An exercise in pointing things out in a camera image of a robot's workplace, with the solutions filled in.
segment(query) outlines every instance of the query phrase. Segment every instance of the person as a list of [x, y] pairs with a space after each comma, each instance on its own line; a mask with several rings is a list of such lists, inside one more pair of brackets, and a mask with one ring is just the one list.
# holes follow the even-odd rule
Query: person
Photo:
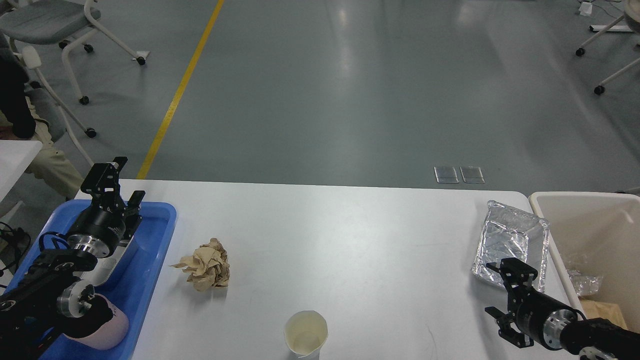
[[24, 71], [12, 56], [0, 56], [0, 140], [42, 142], [42, 149], [25, 172], [43, 179], [66, 199], [73, 199], [83, 178], [65, 153], [53, 146], [48, 123], [24, 95]]

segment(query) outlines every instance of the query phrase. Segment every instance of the gray floor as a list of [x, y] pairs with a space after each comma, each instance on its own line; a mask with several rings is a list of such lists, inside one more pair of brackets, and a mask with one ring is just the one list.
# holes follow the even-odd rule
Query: gray floor
[[[151, 55], [141, 68], [102, 35], [95, 53], [77, 50], [87, 106], [60, 50], [37, 47], [55, 89], [99, 132], [82, 139], [94, 160], [128, 156], [123, 177], [136, 176], [215, 5], [100, 2], [102, 22]], [[576, 57], [588, 25], [612, 20], [577, 7], [226, 0], [147, 178], [526, 195], [640, 186], [640, 67], [593, 94], [640, 56], [638, 38], [606, 34]], [[70, 141], [59, 145], [86, 173]], [[486, 184], [438, 184], [435, 165], [480, 166]], [[61, 199], [27, 177], [2, 205], [24, 199], [20, 219], [37, 233]]]

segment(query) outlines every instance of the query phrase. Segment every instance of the chair wheel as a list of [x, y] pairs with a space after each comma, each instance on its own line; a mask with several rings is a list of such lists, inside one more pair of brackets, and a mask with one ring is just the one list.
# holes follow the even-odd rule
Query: chair wheel
[[98, 133], [95, 132], [95, 130], [92, 127], [87, 127], [86, 131], [84, 132], [87, 136], [89, 136], [90, 138], [95, 138], [96, 135], [98, 135]]

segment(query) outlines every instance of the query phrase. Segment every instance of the yellow floor line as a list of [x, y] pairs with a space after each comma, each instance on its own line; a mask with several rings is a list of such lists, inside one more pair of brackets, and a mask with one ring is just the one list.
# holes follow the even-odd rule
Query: yellow floor line
[[202, 53], [202, 49], [204, 45], [207, 43], [207, 39], [209, 38], [209, 33], [216, 23], [216, 19], [218, 18], [218, 14], [220, 13], [220, 9], [222, 8], [222, 4], [225, 0], [218, 0], [218, 4], [216, 5], [215, 10], [213, 10], [213, 14], [211, 14], [211, 18], [209, 19], [209, 23], [207, 27], [204, 29], [202, 33], [202, 37], [200, 37], [200, 41], [198, 42], [198, 46], [196, 47], [196, 51], [193, 53], [191, 57], [191, 61], [189, 61], [189, 66], [187, 66], [187, 70], [184, 72], [182, 76], [182, 80], [180, 81], [180, 85], [178, 86], [178, 90], [175, 91], [175, 95], [173, 95], [173, 100], [171, 101], [171, 105], [169, 105], [169, 109], [164, 114], [164, 119], [162, 120], [162, 124], [160, 124], [160, 128], [156, 133], [156, 137], [154, 141], [151, 143], [149, 147], [149, 151], [147, 152], [147, 156], [145, 157], [145, 161], [143, 161], [142, 166], [140, 167], [140, 171], [136, 176], [136, 179], [144, 179], [147, 177], [147, 173], [149, 172], [149, 168], [151, 164], [154, 162], [154, 158], [160, 148], [160, 144], [164, 139], [164, 135], [166, 134], [166, 130], [169, 128], [171, 124], [171, 120], [173, 119], [173, 114], [175, 110], [178, 108], [178, 104], [180, 104], [180, 100], [182, 99], [182, 94], [184, 94], [184, 89], [189, 84], [189, 79], [191, 79], [191, 75], [193, 74], [193, 70], [198, 63], [198, 59], [200, 59], [200, 54]]

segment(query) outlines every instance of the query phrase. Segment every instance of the blue tray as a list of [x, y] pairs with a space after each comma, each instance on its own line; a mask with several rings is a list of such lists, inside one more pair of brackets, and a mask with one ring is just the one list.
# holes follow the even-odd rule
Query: blue tray
[[[80, 212], [89, 206], [89, 200], [71, 200], [60, 205], [51, 214], [42, 232], [57, 231], [66, 233]], [[97, 293], [106, 296], [109, 301], [119, 307], [129, 317], [129, 332], [120, 344], [109, 350], [95, 350], [76, 341], [60, 336], [45, 351], [40, 359], [45, 360], [127, 360], [133, 354], [140, 335], [142, 323], [151, 295], [156, 287], [156, 281], [160, 274], [164, 256], [175, 228], [175, 208], [165, 202], [143, 202], [140, 206], [140, 215], [143, 217], [134, 241], [138, 244], [138, 251], [131, 259], [116, 286], [96, 288]], [[40, 254], [37, 245], [26, 254], [22, 265], [16, 272], [11, 283], [7, 287], [10, 291], [22, 280], [33, 260]], [[45, 247], [53, 248], [49, 237], [45, 239]]]

